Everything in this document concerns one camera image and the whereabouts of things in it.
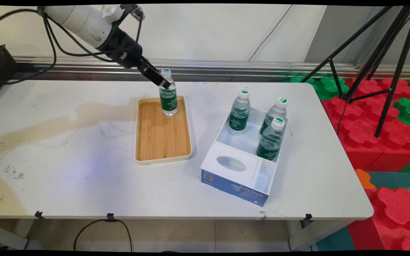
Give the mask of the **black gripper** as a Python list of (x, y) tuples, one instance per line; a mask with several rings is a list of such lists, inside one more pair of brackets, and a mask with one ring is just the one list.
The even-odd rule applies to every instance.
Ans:
[(147, 58), (142, 56), (143, 48), (138, 43), (142, 26), (138, 27), (136, 39), (132, 39), (119, 26), (112, 26), (111, 31), (104, 43), (97, 48), (99, 52), (105, 52), (106, 60), (99, 55), (96, 57), (109, 63), (117, 63), (124, 68), (130, 69), (137, 67), (140, 73), (163, 89), (168, 89), (171, 83), (164, 78), (161, 72), (153, 66)]

